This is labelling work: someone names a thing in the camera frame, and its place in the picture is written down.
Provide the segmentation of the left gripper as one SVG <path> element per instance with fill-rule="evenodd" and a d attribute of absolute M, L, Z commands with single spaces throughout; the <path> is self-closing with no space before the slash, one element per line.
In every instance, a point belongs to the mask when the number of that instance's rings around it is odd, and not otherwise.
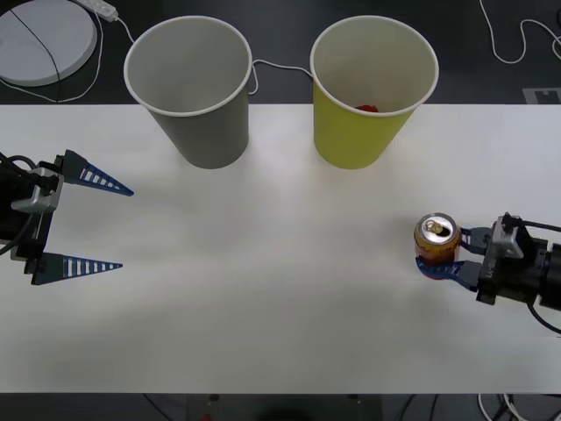
<path fill-rule="evenodd" d="M 32 275 L 32 285 L 40 286 L 87 275 L 97 275 L 123 266 L 116 262 L 56 253 L 43 254 L 43 252 L 53 213 L 60 201 L 63 180 L 69 184 L 108 191 L 122 196 L 133 196 L 134 192 L 131 189 L 69 149 L 63 155 L 57 155 L 53 163 L 41 161 L 39 164 L 35 164 L 23 155 L 13 155 L 10 157 L 10 161 L 12 163 L 23 162 L 29 168 L 27 172 L 31 175 L 46 178 L 57 177 L 56 190 L 46 190 L 32 185 L 29 193 L 25 192 L 22 198 L 15 200 L 18 204 L 17 211 L 25 214 L 24 223 L 28 222 L 28 224 L 25 233 L 10 250 L 11 259 L 24 262 L 24 273 Z"/>

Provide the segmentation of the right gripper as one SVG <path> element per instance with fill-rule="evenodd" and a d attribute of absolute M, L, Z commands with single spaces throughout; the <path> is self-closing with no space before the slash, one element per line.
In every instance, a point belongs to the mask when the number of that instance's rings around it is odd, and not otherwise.
<path fill-rule="evenodd" d="M 507 257 L 498 245 L 489 245 L 492 230 L 488 227 L 461 227 L 460 233 L 460 245 L 465 250 L 485 255 L 482 265 L 462 260 L 433 266 L 416 257 L 415 263 L 423 275 L 454 281 L 477 291 L 476 300 L 489 305 L 494 305 L 498 296 L 527 303 L 541 292 L 548 272 L 547 240 L 533 239 L 530 253 L 516 259 Z"/>

